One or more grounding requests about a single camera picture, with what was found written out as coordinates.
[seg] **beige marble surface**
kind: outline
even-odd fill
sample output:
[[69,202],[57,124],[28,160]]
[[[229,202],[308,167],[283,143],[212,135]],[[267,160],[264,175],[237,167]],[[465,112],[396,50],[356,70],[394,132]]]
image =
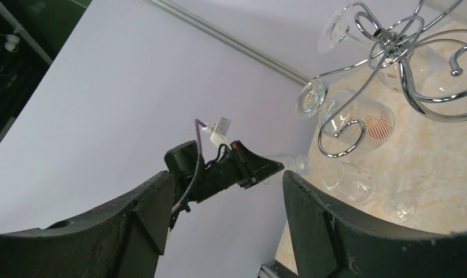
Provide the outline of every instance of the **beige marble surface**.
[[[455,28],[466,26],[453,22],[440,31]],[[444,37],[467,42],[467,34],[451,34]],[[459,45],[435,43],[429,47],[448,60]],[[438,88],[450,81],[454,84],[450,89],[455,92],[466,89],[467,54],[458,62],[464,68],[465,76],[453,79],[449,74],[449,67],[443,68],[429,76],[423,94],[442,96],[444,94]],[[370,74],[371,70],[367,67],[357,69],[351,75],[332,84],[329,94],[342,88],[358,90]],[[377,79],[373,80],[364,94],[393,110],[396,118],[393,133],[380,147],[369,152],[357,149],[340,160],[368,171],[373,177],[376,192],[381,195],[395,191],[410,191],[414,195],[417,211],[413,218],[401,225],[442,234],[466,231],[467,122],[433,122],[413,110],[402,93],[387,88]],[[467,98],[428,107],[444,114],[464,113],[467,112]],[[319,152],[317,137],[318,130],[308,154],[312,161],[312,169],[306,179],[323,190],[320,180],[322,170],[333,159]],[[325,136],[323,142],[325,148],[331,152],[347,149],[346,145]],[[375,197],[369,202],[355,206],[386,219],[382,199]],[[283,233],[276,259],[296,273],[288,225]]]

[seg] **metal frame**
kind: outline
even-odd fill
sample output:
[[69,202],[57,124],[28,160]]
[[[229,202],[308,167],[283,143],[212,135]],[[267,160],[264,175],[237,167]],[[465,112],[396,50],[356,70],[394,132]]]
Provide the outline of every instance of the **metal frame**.
[[[431,21],[431,23],[429,23],[428,25],[425,25],[424,19],[418,15],[424,4],[424,0],[420,0],[413,15],[406,17],[402,20],[399,20],[398,22],[396,22],[394,25],[390,26],[387,29],[380,27],[381,25],[379,21],[375,18],[374,14],[369,10],[369,8],[366,5],[364,5],[364,3],[354,2],[352,4],[353,6],[360,6],[364,10],[364,12],[356,12],[354,16],[355,24],[358,27],[358,31],[360,31],[365,37],[367,37],[371,41],[375,41],[370,51],[368,59],[365,59],[357,64],[347,66],[345,68],[341,68],[335,71],[331,71],[331,72],[318,75],[313,80],[316,80],[316,79],[319,79],[321,77],[328,76],[331,74],[336,74],[339,72],[350,70],[352,68],[355,68],[355,67],[358,67],[364,64],[367,64],[368,67],[373,69],[373,73],[369,76],[366,83],[356,92],[356,94],[353,97],[351,97],[344,105],[342,105],[331,117],[329,117],[329,119],[327,119],[327,121],[324,124],[322,124],[322,126],[320,127],[319,134],[318,134],[318,148],[320,152],[322,152],[325,156],[328,156],[330,158],[339,158],[339,157],[342,157],[342,156],[345,156],[351,153],[359,146],[359,144],[364,139],[365,133],[366,133],[365,123],[361,119],[353,119],[349,121],[344,127],[341,128],[341,130],[339,130],[338,132],[334,134],[334,137],[338,138],[350,125],[358,124],[361,127],[361,134],[358,140],[352,146],[350,146],[348,149],[342,152],[330,153],[330,152],[327,152],[323,148],[322,131],[325,129],[326,125],[330,123],[330,121],[337,116],[337,114],[339,114],[344,108],[350,105],[367,88],[369,83],[373,80],[373,78],[376,76],[376,73],[380,69],[388,67],[394,63],[399,63],[400,83],[402,85],[404,96],[407,102],[409,103],[409,105],[412,108],[414,108],[418,113],[425,116],[426,118],[429,118],[429,119],[432,119],[438,122],[453,123],[453,122],[462,122],[462,121],[467,120],[467,113],[458,114],[458,115],[444,115],[444,114],[439,114],[437,112],[434,112],[424,105],[424,103],[445,103],[449,101],[458,100],[460,98],[467,96],[467,89],[461,92],[457,92],[457,93],[450,94],[448,96],[442,96],[442,97],[423,96],[422,94],[417,92],[415,89],[412,70],[409,66],[409,61],[411,59],[411,55],[413,54],[415,48],[422,47],[424,45],[428,45],[431,43],[447,41],[447,42],[458,43],[461,45],[461,47],[450,58],[450,69],[451,69],[450,74],[452,76],[460,76],[463,73],[463,69],[458,65],[457,59],[460,55],[462,55],[465,51],[467,51],[467,43],[463,41],[455,40],[455,39],[434,39],[434,40],[431,40],[431,39],[437,36],[450,34],[454,32],[467,32],[466,29],[439,32],[437,34],[433,34],[433,35],[430,35],[426,38],[419,40],[421,34],[423,34],[426,30],[433,27],[442,18],[444,18],[448,13],[450,13],[453,9],[455,9],[461,2],[462,0],[455,1],[445,12],[443,12],[440,16],[438,16],[433,21]],[[375,32],[374,34],[371,34],[367,30],[365,30],[362,27],[361,22],[359,21],[360,17],[363,17],[369,20],[372,23],[372,25],[375,28],[377,28],[377,32]],[[402,29],[401,32],[399,33],[393,32],[393,29],[396,26],[406,21],[407,21],[407,24]],[[406,32],[408,31],[410,26],[416,21],[419,23],[418,31],[413,34],[407,35]],[[377,46],[380,51],[374,54],[375,50],[377,49]],[[378,57],[380,57],[378,61],[378,65],[373,65],[372,60]],[[390,58],[391,61],[384,64],[384,61],[387,60],[388,58]]]

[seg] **glass cup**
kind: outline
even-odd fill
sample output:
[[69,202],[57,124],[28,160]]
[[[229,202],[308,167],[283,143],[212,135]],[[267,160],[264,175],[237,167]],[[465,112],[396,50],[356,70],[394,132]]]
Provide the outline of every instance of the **glass cup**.
[[368,50],[372,48],[373,41],[364,37],[361,40],[361,38],[350,32],[350,25],[354,25],[354,15],[357,11],[354,9],[355,3],[356,1],[346,0],[342,8],[336,10],[325,23],[318,37],[318,53],[325,54],[330,52],[342,40],[350,41]]
[[[319,108],[318,124],[320,127],[342,107],[355,93],[350,90],[339,90],[330,94]],[[392,134],[395,116],[392,110],[366,96],[359,96],[348,107],[325,125],[323,133],[335,138],[334,134],[350,121],[360,119],[365,123],[366,135],[360,147],[366,150],[383,144]],[[359,125],[350,126],[337,137],[347,144],[354,144],[361,134]]]
[[[393,57],[390,55],[385,59],[385,64],[390,62]],[[414,54],[407,58],[409,61],[412,75],[414,76],[415,89],[420,92],[428,78],[442,68],[448,68],[448,62],[438,52],[434,51],[429,46],[423,46],[414,50]],[[395,92],[402,92],[400,83],[399,63],[392,64],[378,71],[376,74],[378,80],[387,88]]]
[[414,196],[407,191],[394,192],[387,196],[374,193],[371,175],[356,166],[335,161],[328,164],[322,173],[322,184],[337,197],[349,204],[363,203],[380,198],[385,204],[385,215],[395,223],[409,220],[417,209]]
[[268,155],[264,157],[270,160],[281,162],[284,165],[284,169],[263,180],[263,184],[281,184],[282,176],[286,170],[293,171],[302,177],[310,173],[311,165],[308,156],[306,155],[299,155],[296,160],[292,155],[287,153]]

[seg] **chrome chandelier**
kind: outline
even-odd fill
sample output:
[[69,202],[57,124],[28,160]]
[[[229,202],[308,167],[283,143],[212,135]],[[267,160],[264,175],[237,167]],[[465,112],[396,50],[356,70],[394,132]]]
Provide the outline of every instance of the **chrome chandelier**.
[[[414,83],[414,76],[412,70],[409,66],[410,60],[412,59],[412,55],[414,54],[414,50],[423,47],[432,43],[436,42],[452,42],[457,43],[460,47],[453,53],[453,55],[449,59],[449,66],[450,66],[450,74],[451,76],[460,76],[463,74],[463,69],[459,66],[457,59],[467,51],[467,42],[460,41],[457,39],[451,38],[437,38],[439,36],[443,36],[446,34],[457,33],[457,32],[465,32],[467,33],[467,29],[456,29],[456,30],[448,30],[443,32],[438,32],[422,38],[423,34],[433,27],[437,22],[439,22],[442,18],[447,16],[451,11],[453,11],[463,0],[455,1],[447,10],[445,10],[440,16],[435,18],[428,24],[425,24],[424,19],[419,16],[419,12],[422,9],[425,0],[420,0],[419,4],[417,5],[414,13],[397,21],[395,24],[391,25],[388,28],[384,28],[376,16],[371,12],[371,10],[363,3],[363,2],[353,2],[345,6],[340,13],[336,14],[336,17],[333,18],[329,22],[329,27],[326,28],[327,40],[324,42],[325,45],[322,47],[332,48],[335,43],[342,41],[344,38],[347,37],[349,32],[349,22],[351,19],[354,19],[355,25],[357,30],[367,39],[374,42],[370,54],[367,59],[345,67],[335,71],[330,71],[324,74],[320,74],[316,76],[308,85],[312,85],[314,83],[321,83],[321,78],[337,74],[343,71],[347,71],[358,67],[360,65],[367,65],[369,68],[373,70],[372,74],[369,76],[368,80],[364,83],[364,85],[344,104],[342,105],[336,112],[329,117],[325,123],[321,123],[320,131],[318,134],[318,148],[319,150],[325,155],[330,158],[339,158],[345,156],[352,151],[354,151],[366,134],[366,126],[363,120],[361,119],[352,119],[351,121],[347,122],[340,130],[333,134],[334,137],[340,137],[346,129],[351,125],[359,125],[361,128],[361,134],[358,140],[346,149],[343,152],[339,153],[330,153],[326,151],[322,145],[322,131],[325,129],[326,125],[334,119],[338,113],[340,113],[344,108],[346,108],[350,103],[352,103],[361,93],[367,88],[370,82],[374,79],[377,75],[378,71],[389,67],[390,65],[398,66],[398,74],[400,78],[400,85],[402,86],[402,92],[409,103],[409,105],[416,110],[422,116],[429,118],[434,121],[438,122],[447,122],[447,123],[454,123],[454,122],[462,122],[467,120],[467,113],[464,114],[457,114],[457,115],[445,115],[440,114],[435,111],[432,111],[428,107],[426,107],[425,103],[447,103],[450,101],[455,101],[460,98],[464,98],[467,96],[467,89],[461,92],[456,92],[453,94],[449,94],[447,96],[441,97],[427,97],[416,89],[416,85]],[[353,9],[359,9],[360,11],[354,13]],[[371,23],[371,25],[376,29],[375,32],[369,32],[364,26],[361,24],[361,20],[365,19]],[[396,27],[402,24],[403,29],[399,32],[396,32]],[[410,28],[416,28],[417,31],[409,32]],[[323,100],[328,92],[328,86],[321,85],[318,86],[319,90],[322,92],[320,98]]]

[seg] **clear glassware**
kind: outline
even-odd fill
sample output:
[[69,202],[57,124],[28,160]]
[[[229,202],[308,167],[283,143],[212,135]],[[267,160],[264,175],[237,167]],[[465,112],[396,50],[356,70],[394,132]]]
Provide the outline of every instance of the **clear glassware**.
[[317,51],[325,54],[331,51],[349,32],[349,23],[354,20],[353,5],[351,1],[332,14],[325,23],[322,34],[318,38]]
[[[463,74],[452,76],[450,67],[443,67],[438,72],[434,72],[429,76],[424,84],[425,89],[420,93],[428,97],[441,97],[467,90],[467,53],[461,56],[461,59],[463,62],[460,66],[463,69]],[[460,100],[451,101],[449,104],[459,102]],[[454,114],[461,114],[463,112],[463,110],[458,109]]]
[[[393,58],[391,56],[387,57],[384,63],[388,63],[392,59]],[[429,46],[417,48],[414,50],[414,54],[407,58],[407,60],[409,61],[409,65],[414,76],[415,88],[418,92],[423,90],[424,84],[432,74],[440,71],[442,68],[449,68],[446,59]],[[402,92],[399,63],[392,64],[379,70],[376,77],[387,88],[392,89],[395,92]],[[436,86],[434,86],[434,88],[432,87],[433,86],[430,85],[428,89],[437,89]]]
[[[318,124],[322,126],[340,107],[355,93],[350,90],[339,90],[330,94],[319,107]],[[366,135],[361,142],[361,148],[374,149],[388,139],[395,125],[392,110],[383,104],[366,96],[359,96],[348,107],[325,125],[323,133],[333,138],[348,122],[361,119],[366,126]],[[337,138],[347,144],[354,144],[361,134],[359,126],[351,126]]]
[[328,164],[322,173],[322,184],[349,204],[364,203],[375,197],[382,199],[385,215],[395,223],[409,220],[417,209],[417,202],[410,192],[394,192],[387,196],[376,194],[371,175],[345,162]]
[[296,117],[301,120],[316,119],[315,115],[318,114],[328,91],[329,86],[321,79],[308,82],[296,100]]
[[271,177],[263,180],[263,184],[281,184],[282,176],[284,174],[284,171],[286,170],[293,171],[302,177],[310,173],[311,165],[308,156],[306,155],[299,155],[298,157],[296,157],[296,160],[292,155],[288,153],[280,153],[278,155],[267,155],[264,157],[270,160],[281,162],[284,165],[284,169],[275,173]]

